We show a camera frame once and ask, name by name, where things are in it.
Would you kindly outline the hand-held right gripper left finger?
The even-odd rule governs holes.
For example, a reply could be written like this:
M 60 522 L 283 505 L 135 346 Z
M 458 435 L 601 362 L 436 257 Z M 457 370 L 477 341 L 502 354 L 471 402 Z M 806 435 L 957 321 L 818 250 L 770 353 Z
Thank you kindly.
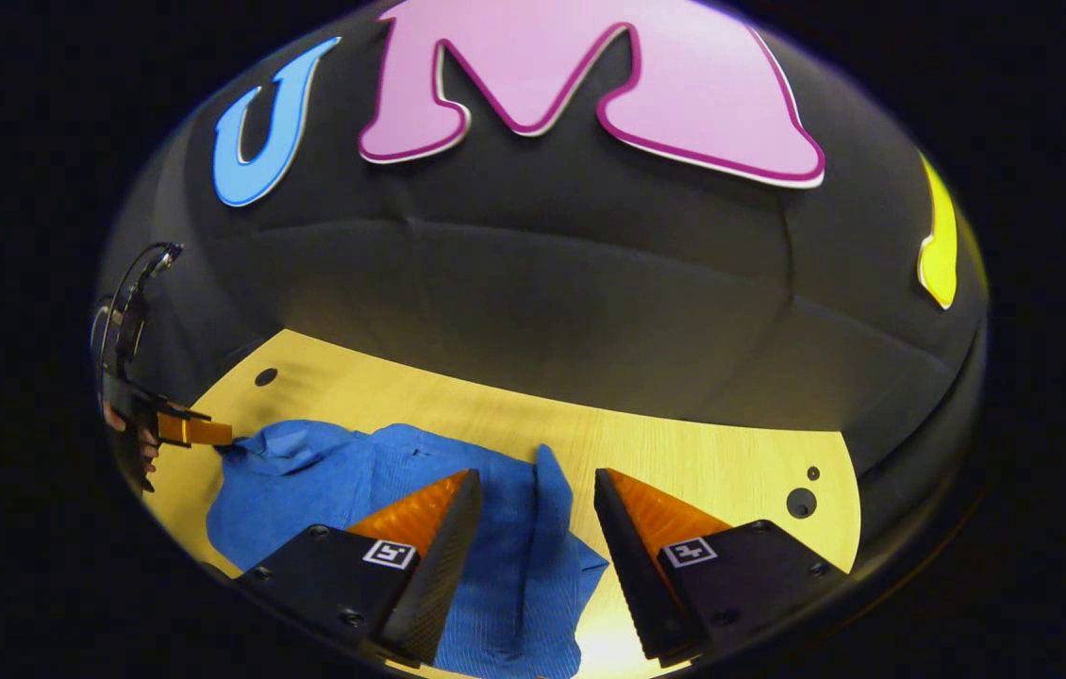
M 311 524 L 237 577 L 251 602 L 336 649 L 430 665 L 482 513 L 477 469 L 395 500 L 348 528 Z

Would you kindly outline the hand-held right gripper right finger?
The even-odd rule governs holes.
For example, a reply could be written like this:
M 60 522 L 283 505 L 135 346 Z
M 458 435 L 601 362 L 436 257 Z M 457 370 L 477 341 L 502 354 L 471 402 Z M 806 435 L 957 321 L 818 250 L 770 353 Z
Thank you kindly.
M 761 648 L 847 584 L 775 522 L 728 524 L 618 470 L 598 470 L 593 505 L 642 653 L 663 667 Z

